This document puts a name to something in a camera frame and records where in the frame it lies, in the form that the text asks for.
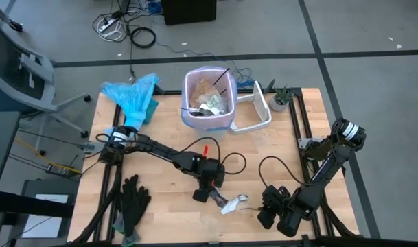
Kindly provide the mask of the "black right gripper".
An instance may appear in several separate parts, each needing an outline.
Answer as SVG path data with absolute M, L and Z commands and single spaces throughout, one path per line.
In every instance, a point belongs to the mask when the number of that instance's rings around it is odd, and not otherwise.
M 263 202 L 257 215 L 260 224 L 270 229 L 278 216 L 277 230 L 287 237 L 294 237 L 300 225 L 300 215 L 290 208 L 290 199 L 291 194 L 286 187 L 277 189 L 273 185 L 267 186 L 262 193 Z

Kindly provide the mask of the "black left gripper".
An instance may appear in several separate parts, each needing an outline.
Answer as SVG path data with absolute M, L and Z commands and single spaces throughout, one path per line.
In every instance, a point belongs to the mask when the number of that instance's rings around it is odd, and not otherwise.
M 192 171 L 197 179 L 199 188 L 194 191 L 195 201 L 206 203 L 211 187 L 221 188 L 224 182 L 224 166 L 213 158 L 196 157 L 192 161 Z

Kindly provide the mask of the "grey foil wrapper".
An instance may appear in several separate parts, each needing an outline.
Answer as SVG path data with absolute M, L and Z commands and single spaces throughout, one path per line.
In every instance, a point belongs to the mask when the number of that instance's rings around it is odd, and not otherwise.
M 215 188 L 211 187 L 208 190 L 209 197 L 215 201 L 217 206 L 222 209 L 225 207 L 225 205 L 229 202 L 226 198 L 224 198 L 220 192 Z

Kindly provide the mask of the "white wrapper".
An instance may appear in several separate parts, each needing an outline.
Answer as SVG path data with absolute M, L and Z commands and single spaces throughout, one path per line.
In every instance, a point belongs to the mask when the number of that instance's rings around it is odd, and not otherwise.
M 232 200 L 229 200 L 220 210 L 222 215 L 231 213 L 237 209 L 237 206 L 240 202 L 248 201 L 248 196 L 240 194 Z
M 201 104 L 198 111 L 204 116 L 218 116 L 225 114 L 224 106 L 221 103 Z

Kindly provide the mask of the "white swing bin lid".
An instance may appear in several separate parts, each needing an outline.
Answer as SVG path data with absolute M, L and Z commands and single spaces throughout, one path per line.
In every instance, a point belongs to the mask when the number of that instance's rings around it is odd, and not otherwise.
M 251 94 L 237 97 L 236 106 L 238 106 L 239 103 L 243 102 L 253 103 L 254 109 L 256 110 L 257 115 L 259 116 L 261 121 L 258 124 L 243 128 L 238 128 L 235 122 L 233 121 L 230 125 L 230 132 L 232 134 L 245 134 L 269 126 L 270 122 L 272 121 L 272 115 L 258 81 L 254 81 L 253 92 Z

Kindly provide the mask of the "blue plastic bag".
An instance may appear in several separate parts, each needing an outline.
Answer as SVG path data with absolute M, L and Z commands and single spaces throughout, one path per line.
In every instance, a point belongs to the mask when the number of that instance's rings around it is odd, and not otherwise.
M 138 132 L 146 118 L 154 87 L 159 81 L 157 74 L 150 73 L 139 78 L 134 84 L 104 82 L 101 93 L 121 107 L 126 117 L 124 125 L 133 127 Z

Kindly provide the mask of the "pink trash bag blue rim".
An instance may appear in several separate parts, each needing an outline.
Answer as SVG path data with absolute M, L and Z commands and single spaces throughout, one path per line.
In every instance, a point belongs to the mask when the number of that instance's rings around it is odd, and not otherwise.
M 216 79 L 225 71 L 222 67 L 201 67 L 188 72 L 185 75 L 182 86 L 182 108 L 192 108 L 189 105 L 191 94 L 194 92 L 196 84 L 203 78 L 214 83 Z M 224 106 L 225 114 L 209 117 L 194 117 L 189 112 L 182 110 L 181 118 L 183 122 L 189 127 L 199 130 L 226 130 L 230 127 L 235 117 L 236 111 L 236 97 L 237 86 L 233 76 L 228 71 L 220 81 L 215 85 L 215 88 L 221 93 L 227 89 L 220 96 L 220 103 Z

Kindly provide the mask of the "black work gloves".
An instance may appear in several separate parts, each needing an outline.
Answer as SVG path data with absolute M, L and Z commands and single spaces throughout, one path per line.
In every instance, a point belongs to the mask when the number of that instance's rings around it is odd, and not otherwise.
M 143 217 L 152 197 L 144 186 L 137 186 L 139 175 L 124 180 L 121 196 L 121 212 L 125 237 L 130 237 Z

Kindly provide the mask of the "potted succulent plant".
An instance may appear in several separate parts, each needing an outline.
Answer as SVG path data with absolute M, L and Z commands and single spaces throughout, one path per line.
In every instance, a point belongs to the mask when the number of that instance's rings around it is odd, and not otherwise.
M 269 106 L 273 111 L 283 112 L 292 101 L 293 96 L 294 93 L 287 86 L 276 88 L 275 94 L 269 101 Z

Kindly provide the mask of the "small black device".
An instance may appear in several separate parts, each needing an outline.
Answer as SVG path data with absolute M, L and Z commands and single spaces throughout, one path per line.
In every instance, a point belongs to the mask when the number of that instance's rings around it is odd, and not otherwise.
M 67 169 L 67 168 L 63 168 L 63 167 L 58 167 L 52 164 L 49 164 L 47 166 L 46 172 L 48 174 L 53 174 L 53 175 L 57 175 L 57 176 L 61 176 L 61 177 L 66 177 L 66 178 L 70 178 L 72 176 L 74 176 L 76 173 Z

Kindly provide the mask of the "black cabinet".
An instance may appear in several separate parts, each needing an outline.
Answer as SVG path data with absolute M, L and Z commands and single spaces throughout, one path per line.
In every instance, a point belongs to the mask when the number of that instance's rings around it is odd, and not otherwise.
M 76 197 L 78 184 L 77 182 L 65 180 L 65 179 L 47 179 L 47 180 L 26 180 L 23 186 L 23 190 L 21 192 L 22 196 L 27 196 L 31 198 L 35 198 L 36 194 L 67 194 L 69 195 L 69 200 L 66 204 L 73 204 Z M 21 229 L 21 235 L 25 232 L 25 224 L 27 222 L 27 218 L 29 215 L 35 214 L 28 214 L 25 218 L 25 223 L 23 224 L 23 228 Z M 64 237 L 68 233 L 69 223 L 71 221 L 70 218 L 62 217 L 62 226 L 60 228 L 59 237 Z M 32 239 L 55 239 L 55 238 L 32 238 Z

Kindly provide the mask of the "black computer case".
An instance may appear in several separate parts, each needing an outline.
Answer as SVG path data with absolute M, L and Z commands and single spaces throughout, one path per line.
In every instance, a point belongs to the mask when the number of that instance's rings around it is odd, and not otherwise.
M 216 20 L 217 0 L 161 0 L 166 25 Z

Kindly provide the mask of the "white paper on cabinet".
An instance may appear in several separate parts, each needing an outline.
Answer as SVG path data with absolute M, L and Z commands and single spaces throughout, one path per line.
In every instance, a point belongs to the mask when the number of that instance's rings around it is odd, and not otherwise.
M 36 199 L 49 200 L 52 202 L 67 203 L 67 194 L 36 194 Z M 29 215 L 25 224 L 25 232 L 21 238 L 57 238 L 63 219 L 61 217 L 49 217 Z

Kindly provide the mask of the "white power strip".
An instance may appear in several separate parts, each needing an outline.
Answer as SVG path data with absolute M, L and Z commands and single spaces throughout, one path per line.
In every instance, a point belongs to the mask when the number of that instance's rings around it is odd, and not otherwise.
M 97 23 L 97 32 L 99 33 L 103 33 L 104 31 L 106 31 L 110 26 L 112 26 L 113 24 L 118 23 L 119 20 L 118 19 L 114 19 L 114 18 L 102 18 L 98 21 Z

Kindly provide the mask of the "grey office chair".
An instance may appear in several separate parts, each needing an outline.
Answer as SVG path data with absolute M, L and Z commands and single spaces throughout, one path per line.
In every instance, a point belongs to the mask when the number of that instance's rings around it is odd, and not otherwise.
M 16 111 L 22 118 L 44 115 L 64 123 L 80 133 L 87 130 L 71 123 L 59 112 L 78 100 L 91 101 L 82 93 L 59 104 L 54 104 L 56 82 L 54 66 L 43 55 L 18 44 L 0 27 L 0 110 Z

